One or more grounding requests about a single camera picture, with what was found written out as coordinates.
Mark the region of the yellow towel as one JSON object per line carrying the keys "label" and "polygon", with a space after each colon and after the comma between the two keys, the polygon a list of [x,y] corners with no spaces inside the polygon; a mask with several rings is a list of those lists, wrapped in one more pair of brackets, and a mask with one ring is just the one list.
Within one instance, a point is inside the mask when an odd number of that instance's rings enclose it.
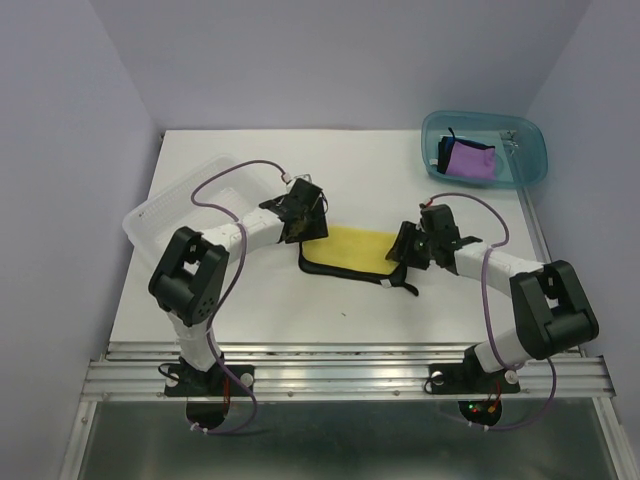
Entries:
{"label": "yellow towel", "polygon": [[299,245],[298,267],[310,275],[366,282],[382,288],[402,288],[418,297],[407,282],[408,267],[386,258],[396,234],[330,226],[326,238]]}

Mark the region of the purple and grey towel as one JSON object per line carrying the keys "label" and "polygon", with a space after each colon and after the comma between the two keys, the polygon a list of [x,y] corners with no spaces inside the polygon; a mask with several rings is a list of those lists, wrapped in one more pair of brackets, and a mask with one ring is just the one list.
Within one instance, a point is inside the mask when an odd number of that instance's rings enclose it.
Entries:
{"label": "purple and grey towel", "polygon": [[442,157],[445,175],[478,179],[496,179],[496,149],[476,142],[452,140]]}

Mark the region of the blue and black towel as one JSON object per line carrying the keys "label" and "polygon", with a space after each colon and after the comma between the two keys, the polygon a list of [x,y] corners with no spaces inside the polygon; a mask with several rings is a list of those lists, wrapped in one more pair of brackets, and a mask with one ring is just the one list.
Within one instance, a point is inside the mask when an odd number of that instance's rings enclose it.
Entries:
{"label": "blue and black towel", "polygon": [[438,142],[436,168],[440,174],[454,175],[458,171],[459,148],[454,130],[449,128],[448,132],[449,135],[443,136]]}

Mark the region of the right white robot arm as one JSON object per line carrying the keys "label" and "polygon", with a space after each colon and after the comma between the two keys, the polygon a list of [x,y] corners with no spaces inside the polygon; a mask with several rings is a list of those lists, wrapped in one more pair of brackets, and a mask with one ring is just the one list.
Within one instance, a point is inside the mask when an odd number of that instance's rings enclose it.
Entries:
{"label": "right white robot arm", "polygon": [[508,372],[527,361],[546,360],[595,339],[599,324],[573,266],[543,264],[503,254],[474,236],[461,236],[451,209],[424,206],[418,224],[402,223],[387,259],[425,270],[431,264],[480,282],[512,303],[513,329],[489,333],[469,347],[459,363],[430,367],[427,392],[434,395],[486,393],[494,385],[516,392]]}

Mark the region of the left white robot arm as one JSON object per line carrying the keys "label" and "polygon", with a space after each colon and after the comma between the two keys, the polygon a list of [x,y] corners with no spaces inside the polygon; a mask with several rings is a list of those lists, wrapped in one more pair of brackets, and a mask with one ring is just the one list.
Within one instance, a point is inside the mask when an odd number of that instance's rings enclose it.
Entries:
{"label": "left white robot arm", "polygon": [[227,268],[237,264],[229,283],[234,287],[249,253],[328,236],[324,192],[304,177],[293,180],[285,194],[230,218],[205,232],[187,226],[176,230],[148,286],[180,346],[179,362],[167,368],[165,377],[202,394],[215,392],[224,378],[212,323],[228,296],[223,291]]}

